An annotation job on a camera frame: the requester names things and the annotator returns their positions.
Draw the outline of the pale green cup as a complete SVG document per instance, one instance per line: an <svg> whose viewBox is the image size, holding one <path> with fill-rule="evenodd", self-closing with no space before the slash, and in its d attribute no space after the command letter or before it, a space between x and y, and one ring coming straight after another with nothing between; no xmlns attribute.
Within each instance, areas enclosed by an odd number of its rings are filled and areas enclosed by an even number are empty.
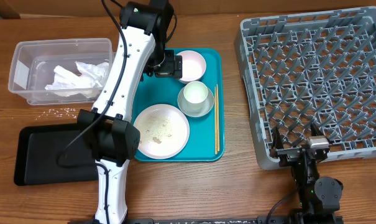
<svg viewBox="0 0 376 224"><path fill-rule="evenodd" d="M183 97L189 109L200 110L208 97L208 87L199 81L190 82L184 87Z"/></svg>

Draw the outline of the large white plate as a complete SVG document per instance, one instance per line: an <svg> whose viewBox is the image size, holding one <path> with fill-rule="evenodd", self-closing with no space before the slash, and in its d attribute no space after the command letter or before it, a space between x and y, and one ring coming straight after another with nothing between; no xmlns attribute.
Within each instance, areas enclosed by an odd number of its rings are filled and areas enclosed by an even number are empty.
<svg viewBox="0 0 376 224"><path fill-rule="evenodd" d="M190 137L186 116L167 104L144 109L136 117L134 126L140 131L138 150L151 159L168 159L177 155Z"/></svg>

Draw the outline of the white napkin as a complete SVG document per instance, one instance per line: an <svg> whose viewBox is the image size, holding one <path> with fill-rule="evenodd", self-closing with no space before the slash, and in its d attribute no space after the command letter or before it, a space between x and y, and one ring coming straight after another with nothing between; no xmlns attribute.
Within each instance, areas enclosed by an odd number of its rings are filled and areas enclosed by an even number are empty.
<svg viewBox="0 0 376 224"><path fill-rule="evenodd" d="M54 68L54 81L46 85L46 90L70 90L81 88L92 88L95 86L94 80L87 75L75 74L59 65Z"/></svg>
<svg viewBox="0 0 376 224"><path fill-rule="evenodd" d="M81 75L78 77L79 88L101 88L108 76L109 63L103 62L97 65L75 62Z"/></svg>

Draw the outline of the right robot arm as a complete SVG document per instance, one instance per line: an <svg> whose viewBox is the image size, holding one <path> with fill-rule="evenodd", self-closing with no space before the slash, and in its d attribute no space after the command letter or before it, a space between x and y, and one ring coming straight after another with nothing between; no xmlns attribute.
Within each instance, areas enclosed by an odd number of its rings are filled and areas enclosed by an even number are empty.
<svg viewBox="0 0 376 224"><path fill-rule="evenodd" d="M311 136L306 144L297 149L285 149L278 127L272 129L272 157L280 159L280 167L290 167L296 183L296 190L278 201L269 211L265 223L272 222L272 213L284 201L298 194L300 208L291 210L289 216L280 218L278 223L343 224L341 216L335 215L340 209L343 184L332 177L321 177L317 163L328 158L330 140L315 124L310 125Z"/></svg>

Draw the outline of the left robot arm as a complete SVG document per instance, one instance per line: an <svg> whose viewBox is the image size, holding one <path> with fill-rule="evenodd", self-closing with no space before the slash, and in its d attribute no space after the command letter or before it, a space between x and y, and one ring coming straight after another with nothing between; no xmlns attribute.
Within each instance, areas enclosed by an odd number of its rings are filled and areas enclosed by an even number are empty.
<svg viewBox="0 0 376 224"><path fill-rule="evenodd" d="M77 124L98 171L98 208L92 223L127 221L126 177L140 132L131 123L135 93L143 74L182 77L182 57L166 48L177 16L168 1L128 2L113 20L119 45L108 79L92 108L81 110Z"/></svg>

